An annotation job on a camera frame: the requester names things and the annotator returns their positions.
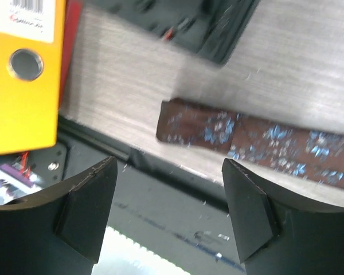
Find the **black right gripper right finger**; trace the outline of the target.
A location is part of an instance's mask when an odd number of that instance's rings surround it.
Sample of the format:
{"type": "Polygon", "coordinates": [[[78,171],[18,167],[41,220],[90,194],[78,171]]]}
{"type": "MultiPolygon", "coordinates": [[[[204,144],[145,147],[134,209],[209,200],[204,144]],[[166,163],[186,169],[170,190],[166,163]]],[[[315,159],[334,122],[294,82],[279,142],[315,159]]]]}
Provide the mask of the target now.
{"type": "Polygon", "coordinates": [[[295,193],[232,159],[222,175],[248,274],[344,274],[344,207],[295,193]]]}

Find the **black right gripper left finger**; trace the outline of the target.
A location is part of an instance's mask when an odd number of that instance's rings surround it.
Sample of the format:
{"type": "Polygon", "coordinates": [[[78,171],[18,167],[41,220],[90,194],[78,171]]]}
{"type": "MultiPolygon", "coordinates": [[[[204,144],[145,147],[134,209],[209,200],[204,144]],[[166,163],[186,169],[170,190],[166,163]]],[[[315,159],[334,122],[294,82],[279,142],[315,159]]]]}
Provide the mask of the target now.
{"type": "Polygon", "coordinates": [[[0,274],[91,274],[99,261],[118,165],[108,157],[0,205],[0,274]]]}

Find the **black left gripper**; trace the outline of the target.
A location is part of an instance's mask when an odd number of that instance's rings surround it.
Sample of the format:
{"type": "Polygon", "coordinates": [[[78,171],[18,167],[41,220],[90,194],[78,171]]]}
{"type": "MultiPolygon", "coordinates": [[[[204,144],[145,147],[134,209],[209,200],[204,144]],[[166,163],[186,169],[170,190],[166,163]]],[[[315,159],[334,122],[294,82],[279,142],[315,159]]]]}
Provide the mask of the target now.
{"type": "Polygon", "coordinates": [[[229,60],[256,0],[99,0],[114,14],[216,65],[229,60]]]}

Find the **brown blue-flowered tie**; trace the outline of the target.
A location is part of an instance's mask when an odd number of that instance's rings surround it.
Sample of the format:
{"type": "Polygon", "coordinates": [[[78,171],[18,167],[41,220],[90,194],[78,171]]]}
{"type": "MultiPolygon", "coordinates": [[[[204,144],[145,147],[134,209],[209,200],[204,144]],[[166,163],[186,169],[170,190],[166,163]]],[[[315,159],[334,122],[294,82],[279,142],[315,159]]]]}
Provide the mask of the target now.
{"type": "Polygon", "coordinates": [[[344,189],[344,135],[172,99],[161,104],[156,137],[344,189]]]}

